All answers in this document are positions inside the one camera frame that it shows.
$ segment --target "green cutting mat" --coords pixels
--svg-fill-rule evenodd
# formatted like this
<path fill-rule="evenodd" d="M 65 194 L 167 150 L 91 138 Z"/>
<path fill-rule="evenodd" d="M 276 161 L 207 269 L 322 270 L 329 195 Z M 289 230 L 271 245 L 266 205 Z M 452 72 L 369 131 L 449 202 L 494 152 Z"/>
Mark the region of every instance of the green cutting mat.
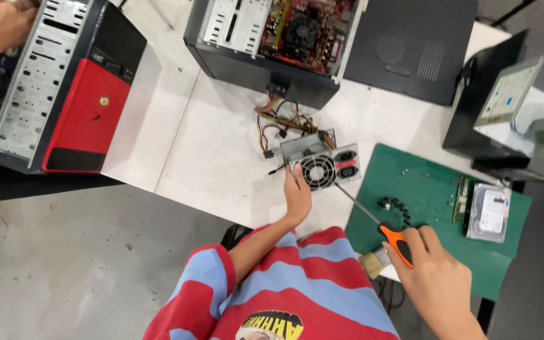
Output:
<path fill-rule="evenodd" d="M 358 194 L 358 201 L 381 221 L 402 226 L 402 214 L 377 205 L 383 197 L 397 198 L 411 215 L 411 225 L 428 224 L 456 259 L 472 270 L 472 294 L 496 300 L 505 272 L 516 257 L 530 197 L 513 192 L 505 242 L 497 244 L 465 238 L 463 227 L 452 222 L 457 186 L 462 174 L 412 154 L 377 144 Z M 367 253 L 382 245 L 374 222 L 354 206 L 346 235 L 355 251 Z"/>

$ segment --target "screwdriver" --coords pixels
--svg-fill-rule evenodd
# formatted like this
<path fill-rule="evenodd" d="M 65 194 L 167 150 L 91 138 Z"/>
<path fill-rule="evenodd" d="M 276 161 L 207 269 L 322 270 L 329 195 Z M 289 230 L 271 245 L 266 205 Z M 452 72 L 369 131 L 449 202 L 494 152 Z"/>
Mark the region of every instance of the screwdriver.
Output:
<path fill-rule="evenodd" d="M 379 234 L 385 236 L 386 240 L 389 244 L 394 247 L 398 251 L 398 254 L 404 261 L 404 263 L 409 266 L 413 267 L 413 260 L 411 256 L 411 250 L 409 249 L 409 245 L 406 243 L 406 239 L 402 235 L 401 232 L 398 232 L 392 227 L 392 225 L 389 222 L 379 222 L 379 220 L 370 212 L 368 211 L 363 205 L 360 204 L 354 197 L 352 197 L 347 191 L 345 191 L 339 184 L 335 183 L 335 186 L 341 190 L 345 196 L 347 196 L 354 205 L 356 205 L 360 210 L 363 211 L 363 213 L 367 214 L 374 222 L 377 224 L 377 232 Z"/>

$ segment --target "wire bundle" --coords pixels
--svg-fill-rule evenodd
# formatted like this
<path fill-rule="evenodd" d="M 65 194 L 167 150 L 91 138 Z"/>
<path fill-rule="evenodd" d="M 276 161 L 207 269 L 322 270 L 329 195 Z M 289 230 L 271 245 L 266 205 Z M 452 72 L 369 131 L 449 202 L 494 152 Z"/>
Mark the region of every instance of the wire bundle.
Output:
<path fill-rule="evenodd" d="M 270 94 L 269 91 L 267 91 L 267 97 L 268 97 L 268 101 L 265 105 L 255 107 L 255 112 L 258 113 L 257 128 L 258 128 L 258 135 L 259 135 L 259 146 L 261 147 L 262 151 L 266 152 L 269 150 L 268 138 L 266 137 L 266 134 L 265 134 L 265 131 L 268 128 L 273 128 L 273 127 L 277 128 L 279 131 L 281 131 L 281 134 L 284 134 L 284 135 L 286 135 L 286 130 L 290 128 L 303 131 L 302 135 L 306 133 L 314 134 L 319 132 L 319 128 L 314 125 L 314 120 L 312 119 L 312 117 L 306 118 L 306 117 L 299 116 L 299 105 L 297 104 L 297 102 L 294 102 L 292 100 L 283 100 L 282 97 L 277 96 L 275 94 Z M 275 109 L 276 104 L 278 104 L 281 100 L 282 102 Z M 295 116 L 292 119 L 287 119 L 278 115 L 278 112 L 280 108 L 282 107 L 282 105 L 287 102 L 295 104 Z M 262 125 L 261 118 L 272 120 L 274 123 Z M 332 149 L 336 147 L 335 143 L 333 142 L 333 139 L 330 138 L 330 136 L 327 133 L 322 134 L 321 138 Z"/>

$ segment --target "striped shirt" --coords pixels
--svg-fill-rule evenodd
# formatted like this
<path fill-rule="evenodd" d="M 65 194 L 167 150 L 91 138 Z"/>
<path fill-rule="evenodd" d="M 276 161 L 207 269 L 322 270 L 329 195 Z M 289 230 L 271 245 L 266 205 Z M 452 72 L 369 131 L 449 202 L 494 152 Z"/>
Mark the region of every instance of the striped shirt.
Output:
<path fill-rule="evenodd" d="M 192 252 L 144 339 L 398 338 L 339 227 L 299 242 L 291 232 L 238 285 L 235 275 L 223 246 Z"/>

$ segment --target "white table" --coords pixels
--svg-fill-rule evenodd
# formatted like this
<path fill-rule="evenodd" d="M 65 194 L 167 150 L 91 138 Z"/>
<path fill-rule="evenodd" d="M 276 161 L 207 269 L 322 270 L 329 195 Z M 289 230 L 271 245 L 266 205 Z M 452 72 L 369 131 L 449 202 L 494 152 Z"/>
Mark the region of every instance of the white table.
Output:
<path fill-rule="evenodd" d="M 164 74 L 148 110 L 122 117 L 102 173 L 153 191 L 201 211 L 257 228 L 285 212 L 284 175 L 268 175 L 282 162 L 280 152 L 264 160 L 257 142 L 253 108 L 265 96 L 216 81 L 200 72 L 182 40 L 190 2 L 158 1 L 175 31 L 170 31 L 149 2 L 129 1 L 125 14 L 152 43 L 164 61 Z M 510 37 L 475 23 L 466 59 Z M 300 107 L 322 129 L 335 128 L 337 145 L 358 143 L 365 173 L 375 144 L 384 143 L 464 173 L 469 159 L 442 150 L 453 109 L 344 81 L 321 110 Z M 137 136 L 132 147 L 124 135 Z M 279 140 L 268 136 L 270 146 Z M 344 185 L 356 196 L 361 180 Z M 330 226 L 345 228 L 352 202 L 336 188 L 313 193 L 313 208 L 298 227 L 298 235 Z"/>

